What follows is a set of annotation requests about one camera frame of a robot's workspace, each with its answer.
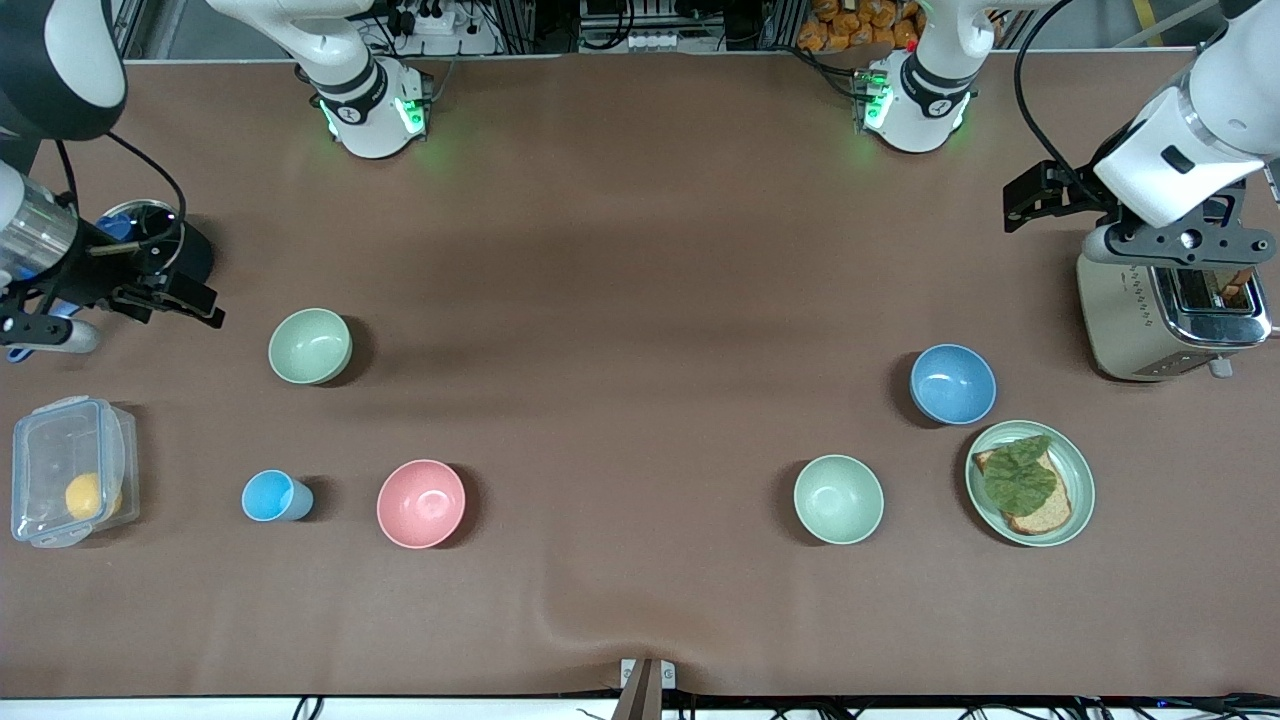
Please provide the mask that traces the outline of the brown bread slice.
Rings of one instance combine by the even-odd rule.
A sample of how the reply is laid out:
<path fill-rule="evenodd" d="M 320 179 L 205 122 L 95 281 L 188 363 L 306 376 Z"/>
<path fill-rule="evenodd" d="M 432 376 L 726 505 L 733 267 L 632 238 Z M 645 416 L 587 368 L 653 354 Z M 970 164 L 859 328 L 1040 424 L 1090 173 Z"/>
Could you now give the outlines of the brown bread slice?
<path fill-rule="evenodd" d="M 980 469 L 982 469 L 982 462 L 986 460 L 986 455 L 992 450 L 995 448 L 980 451 L 978 455 L 974 456 L 974 462 L 980 474 L 982 488 L 984 492 L 986 492 L 984 478 L 982 475 Z M 1052 530 L 1057 530 L 1060 527 L 1066 524 L 1073 512 L 1071 500 L 1068 495 L 1065 479 L 1062 478 L 1061 471 L 1053 464 L 1050 456 L 1050 450 L 1046 454 L 1046 457 L 1041 460 L 1041 462 L 1044 464 L 1047 468 L 1052 468 L 1057 475 L 1057 487 L 1055 488 L 1055 492 L 1050 496 L 1044 506 L 1041 507 L 1037 512 L 1033 512 L 1032 515 L 1027 515 L 1024 518 L 1015 518 L 998 510 L 1004 520 L 1006 521 L 1007 527 L 1015 533 L 1021 536 L 1044 536 Z"/>

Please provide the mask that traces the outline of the blue bowl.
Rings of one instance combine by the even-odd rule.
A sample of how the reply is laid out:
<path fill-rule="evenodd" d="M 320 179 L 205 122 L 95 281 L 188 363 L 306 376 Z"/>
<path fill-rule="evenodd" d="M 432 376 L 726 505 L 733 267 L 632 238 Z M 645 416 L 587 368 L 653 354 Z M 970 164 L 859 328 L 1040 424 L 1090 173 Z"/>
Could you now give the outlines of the blue bowl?
<path fill-rule="evenodd" d="M 977 351 L 963 345 L 936 345 L 915 357 L 908 377 L 913 402 L 927 418 L 945 425 L 970 425 L 995 407 L 995 372 Z"/>

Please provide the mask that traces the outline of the pale green bowl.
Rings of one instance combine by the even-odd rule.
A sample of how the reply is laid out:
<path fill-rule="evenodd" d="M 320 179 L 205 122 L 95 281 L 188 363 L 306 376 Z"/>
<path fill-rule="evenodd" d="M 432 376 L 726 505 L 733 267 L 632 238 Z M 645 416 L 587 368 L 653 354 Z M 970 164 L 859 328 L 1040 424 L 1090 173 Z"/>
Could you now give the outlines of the pale green bowl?
<path fill-rule="evenodd" d="M 813 459 L 799 471 L 794 509 L 818 541 L 855 544 L 879 528 L 884 492 L 879 478 L 861 460 L 831 454 Z"/>
<path fill-rule="evenodd" d="M 353 348 L 343 316 L 325 307 L 307 307 L 276 325 L 268 343 L 268 363 L 284 382 L 320 386 L 347 368 Z"/>

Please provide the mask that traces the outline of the beige metal toaster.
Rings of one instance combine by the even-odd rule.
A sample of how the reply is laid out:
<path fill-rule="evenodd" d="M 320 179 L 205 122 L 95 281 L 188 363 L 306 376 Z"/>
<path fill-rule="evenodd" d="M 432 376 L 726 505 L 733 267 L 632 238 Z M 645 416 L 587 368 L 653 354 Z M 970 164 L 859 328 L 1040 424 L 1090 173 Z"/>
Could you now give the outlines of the beige metal toaster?
<path fill-rule="evenodd" d="M 1096 366 L 1115 379 L 1155 383 L 1208 369 L 1233 373 L 1231 359 L 1280 329 L 1253 272 L 1244 307 L 1224 307 L 1215 272 L 1076 261 L 1076 284 Z"/>

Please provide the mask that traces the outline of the green lettuce leaf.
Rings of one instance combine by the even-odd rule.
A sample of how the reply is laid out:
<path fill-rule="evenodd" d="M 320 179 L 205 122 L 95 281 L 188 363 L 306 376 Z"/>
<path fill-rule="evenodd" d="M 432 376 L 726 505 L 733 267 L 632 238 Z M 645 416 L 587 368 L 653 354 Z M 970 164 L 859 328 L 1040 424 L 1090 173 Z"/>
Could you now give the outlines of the green lettuce leaf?
<path fill-rule="evenodd" d="M 984 489 L 998 510 L 1024 518 L 1044 506 L 1057 487 L 1056 471 L 1041 462 L 1050 445 L 1048 436 L 1030 436 L 986 455 Z"/>

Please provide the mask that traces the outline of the glass lid blue knob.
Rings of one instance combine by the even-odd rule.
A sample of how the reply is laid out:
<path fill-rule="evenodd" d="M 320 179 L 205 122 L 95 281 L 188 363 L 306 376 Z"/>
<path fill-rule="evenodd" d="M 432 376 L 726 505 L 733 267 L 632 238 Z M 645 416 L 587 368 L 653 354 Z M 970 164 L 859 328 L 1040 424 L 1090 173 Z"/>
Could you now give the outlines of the glass lid blue knob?
<path fill-rule="evenodd" d="M 180 242 L 186 234 L 177 210 L 151 199 L 122 202 L 105 211 L 95 224 L 118 243 Z"/>

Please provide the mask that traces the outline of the yellow lemon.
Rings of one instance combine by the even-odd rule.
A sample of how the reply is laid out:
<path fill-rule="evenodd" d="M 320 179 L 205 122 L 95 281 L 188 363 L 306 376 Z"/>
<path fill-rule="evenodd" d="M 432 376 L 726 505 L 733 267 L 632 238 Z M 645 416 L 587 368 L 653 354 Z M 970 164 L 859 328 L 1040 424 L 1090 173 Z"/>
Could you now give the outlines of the yellow lemon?
<path fill-rule="evenodd" d="M 105 521 L 122 509 L 122 492 L 104 493 L 97 473 L 77 475 L 64 491 L 64 503 L 76 521 Z"/>

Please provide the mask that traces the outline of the metal bracket at table edge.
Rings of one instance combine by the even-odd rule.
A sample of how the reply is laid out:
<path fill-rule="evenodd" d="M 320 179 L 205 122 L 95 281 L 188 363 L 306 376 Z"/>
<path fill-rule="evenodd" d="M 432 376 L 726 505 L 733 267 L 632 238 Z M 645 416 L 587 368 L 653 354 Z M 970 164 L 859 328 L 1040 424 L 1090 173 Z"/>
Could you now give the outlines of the metal bracket at table edge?
<path fill-rule="evenodd" d="M 663 720 L 664 692 L 677 688 L 676 665 L 659 659 L 623 659 L 622 689 L 611 720 Z"/>

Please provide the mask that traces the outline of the pink bowl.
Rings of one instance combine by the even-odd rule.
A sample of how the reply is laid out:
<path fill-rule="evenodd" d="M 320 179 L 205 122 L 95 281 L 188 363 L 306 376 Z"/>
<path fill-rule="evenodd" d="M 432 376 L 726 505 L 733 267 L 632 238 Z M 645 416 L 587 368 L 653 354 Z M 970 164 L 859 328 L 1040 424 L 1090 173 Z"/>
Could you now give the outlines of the pink bowl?
<path fill-rule="evenodd" d="M 376 501 L 384 537 L 407 550 L 436 547 L 454 534 L 465 516 L 466 491 L 458 473 L 444 462 L 419 459 L 397 468 Z"/>

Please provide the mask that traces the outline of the clear plastic lidded container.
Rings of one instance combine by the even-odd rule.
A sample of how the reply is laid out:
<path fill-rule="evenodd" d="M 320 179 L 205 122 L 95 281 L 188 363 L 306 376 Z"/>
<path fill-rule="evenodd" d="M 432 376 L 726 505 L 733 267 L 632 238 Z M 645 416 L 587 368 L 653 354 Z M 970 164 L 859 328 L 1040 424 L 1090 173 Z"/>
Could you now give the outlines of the clear plastic lidded container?
<path fill-rule="evenodd" d="M 104 493 L 122 492 L 122 509 L 105 521 L 76 521 L 67 486 L 97 473 Z M 78 544 L 140 515 L 134 416 L 101 398 L 73 396 L 22 418 L 13 436 L 12 534 L 38 550 Z"/>

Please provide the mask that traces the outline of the pale green plate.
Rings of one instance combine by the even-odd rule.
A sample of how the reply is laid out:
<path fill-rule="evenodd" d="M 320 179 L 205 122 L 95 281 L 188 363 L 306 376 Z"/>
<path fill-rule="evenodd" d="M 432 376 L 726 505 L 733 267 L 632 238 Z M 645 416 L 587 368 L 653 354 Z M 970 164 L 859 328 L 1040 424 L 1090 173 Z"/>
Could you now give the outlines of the pale green plate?
<path fill-rule="evenodd" d="M 1021 536 L 1009 528 L 1000 511 L 982 488 L 982 478 L 974 462 L 980 451 L 996 448 L 1030 436 L 1051 438 L 1050 456 L 1065 480 L 1071 500 L 1071 516 L 1065 525 L 1044 536 Z M 1096 501 L 1093 473 L 1082 451 L 1061 432 L 1032 420 L 1000 421 L 979 433 L 970 447 L 965 465 L 966 491 L 979 516 L 1006 541 L 1034 548 L 1048 548 L 1075 539 L 1088 527 Z"/>

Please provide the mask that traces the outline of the orange snack bags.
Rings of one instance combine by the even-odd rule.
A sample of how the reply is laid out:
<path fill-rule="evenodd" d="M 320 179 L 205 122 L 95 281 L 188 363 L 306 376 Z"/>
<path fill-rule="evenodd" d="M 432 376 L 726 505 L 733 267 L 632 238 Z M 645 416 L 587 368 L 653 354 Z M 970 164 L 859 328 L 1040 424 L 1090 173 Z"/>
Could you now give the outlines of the orange snack bags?
<path fill-rule="evenodd" d="M 913 50 L 928 14 L 918 0 L 809 0 L 795 46 L 812 53 L 868 44 Z"/>

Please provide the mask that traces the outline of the light blue cup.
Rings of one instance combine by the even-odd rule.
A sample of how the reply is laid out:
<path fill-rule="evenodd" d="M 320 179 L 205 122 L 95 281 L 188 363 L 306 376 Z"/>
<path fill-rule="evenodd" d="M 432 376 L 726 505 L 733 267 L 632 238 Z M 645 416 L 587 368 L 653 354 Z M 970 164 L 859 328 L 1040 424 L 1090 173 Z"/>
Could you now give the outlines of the light blue cup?
<path fill-rule="evenodd" d="M 241 493 L 243 514 L 253 521 L 298 521 L 314 507 L 314 493 L 278 469 L 253 475 Z"/>

